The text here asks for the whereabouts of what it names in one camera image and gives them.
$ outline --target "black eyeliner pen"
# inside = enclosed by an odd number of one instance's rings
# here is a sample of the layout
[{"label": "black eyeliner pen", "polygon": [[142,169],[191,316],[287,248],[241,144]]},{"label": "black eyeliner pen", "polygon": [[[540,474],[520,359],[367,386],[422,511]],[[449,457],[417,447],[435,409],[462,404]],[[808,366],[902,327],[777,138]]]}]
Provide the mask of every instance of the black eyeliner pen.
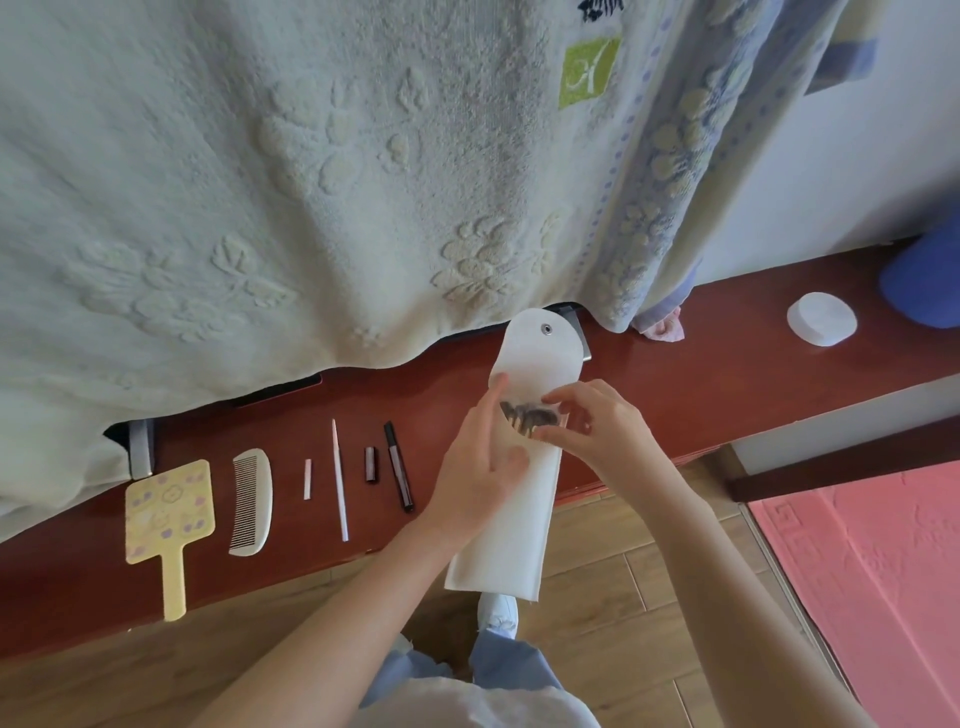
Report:
[{"label": "black eyeliner pen", "polygon": [[403,506],[404,511],[411,513],[414,510],[414,499],[410,495],[410,483],[407,481],[407,472],[403,467],[400,447],[396,443],[394,424],[386,423],[383,425],[383,431],[387,434],[387,451],[390,453],[390,464],[394,466],[396,488],[400,491],[400,505]]}]

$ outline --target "wooden floor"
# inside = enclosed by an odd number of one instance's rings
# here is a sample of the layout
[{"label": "wooden floor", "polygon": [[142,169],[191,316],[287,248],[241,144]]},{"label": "wooden floor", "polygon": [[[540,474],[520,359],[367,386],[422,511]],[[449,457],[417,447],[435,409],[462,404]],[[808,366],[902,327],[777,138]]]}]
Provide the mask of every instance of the wooden floor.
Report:
[{"label": "wooden floor", "polygon": [[[747,523],[710,469],[697,461],[683,472],[800,628]],[[194,610],[172,624],[0,664],[0,723],[183,726],[370,558]],[[660,553],[626,503],[593,497],[559,508],[543,575],[540,602],[520,605],[519,636],[543,650],[564,687],[602,725],[722,725]],[[475,595],[445,592],[438,581],[404,633],[417,649],[468,676],[475,607]]]}]

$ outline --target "white soap dish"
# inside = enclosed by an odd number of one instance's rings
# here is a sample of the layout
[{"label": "white soap dish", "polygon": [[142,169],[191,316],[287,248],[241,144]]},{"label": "white soap dish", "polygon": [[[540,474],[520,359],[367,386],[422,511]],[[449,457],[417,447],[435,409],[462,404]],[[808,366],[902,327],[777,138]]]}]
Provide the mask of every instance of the white soap dish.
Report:
[{"label": "white soap dish", "polygon": [[853,309],[829,293],[808,293],[790,306],[786,321],[805,342],[832,347],[856,331]]}]

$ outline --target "light blue jeans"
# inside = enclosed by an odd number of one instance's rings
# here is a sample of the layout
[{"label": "light blue jeans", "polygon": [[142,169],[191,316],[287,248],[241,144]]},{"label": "light blue jeans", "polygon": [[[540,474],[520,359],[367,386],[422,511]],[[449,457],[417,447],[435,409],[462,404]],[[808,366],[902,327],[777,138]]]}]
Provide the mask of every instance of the light blue jeans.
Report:
[{"label": "light blue jeans", "polygon": [[[541,688],[562,690],[543,653],[526,642],[519,642],[492,629],[477,635],[470,652],[473,683],[492,690],[538,691]],[[453,677],[450,665],[435,663],[415,649],[406,654],[391,652],[376,673],[361,708],[375,703],[393,692],[400,683],[418,677]]]}]

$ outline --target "white comb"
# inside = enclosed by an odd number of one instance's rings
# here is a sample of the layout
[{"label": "white comb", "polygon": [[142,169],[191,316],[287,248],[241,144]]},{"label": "white comb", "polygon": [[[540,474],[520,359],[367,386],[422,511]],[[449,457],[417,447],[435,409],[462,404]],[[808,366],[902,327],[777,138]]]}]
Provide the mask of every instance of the white comb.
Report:
[{"label": "white comb", "polygon": [[259,448],[241,452],[233,458],[233,474],[237,503],[229,552],[253,556],[267,541],[274,510],[274,481],[267,453]]}]

